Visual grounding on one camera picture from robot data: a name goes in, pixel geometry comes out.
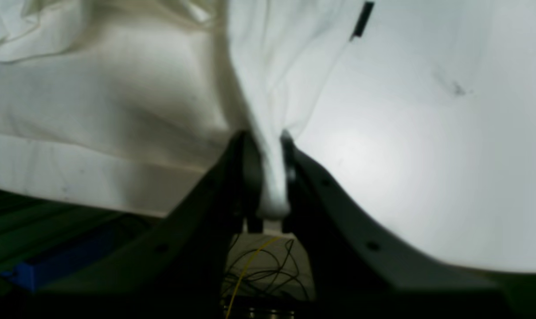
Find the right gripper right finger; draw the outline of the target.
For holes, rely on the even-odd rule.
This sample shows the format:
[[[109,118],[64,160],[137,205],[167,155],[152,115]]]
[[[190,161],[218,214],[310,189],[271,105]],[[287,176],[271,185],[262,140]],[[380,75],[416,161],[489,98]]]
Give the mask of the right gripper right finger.
[[[501,289],[420,252],[373,219],[317,161],[281,136],[290,214],[308,253],[316,317],[514,319]]]

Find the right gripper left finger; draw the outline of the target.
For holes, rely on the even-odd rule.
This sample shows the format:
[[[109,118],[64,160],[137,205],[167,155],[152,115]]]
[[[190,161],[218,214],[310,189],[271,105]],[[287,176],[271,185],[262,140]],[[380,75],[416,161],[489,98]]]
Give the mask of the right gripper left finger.
[[[259,202],[259,154],[238,132],[152,230],[37,295],[39,319],[221,319],[234,234]]]

